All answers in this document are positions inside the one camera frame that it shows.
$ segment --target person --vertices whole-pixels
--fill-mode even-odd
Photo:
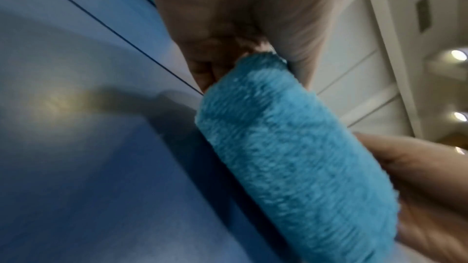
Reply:
[[[270,45],[310,87],[341,0],[155,0],[205,92]],[[414,138],[356,134],[400,192],[397,240],[441,263],[468,263],[468,157]]]

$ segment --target skin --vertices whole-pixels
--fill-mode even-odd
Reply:
[[[440,263],[468,263],[468,156],[409,137],[356,134],[400,192],[401,243]]]
[[[309,87],[341,0],[155,0],[205,92],[242,56],[270,43]]]

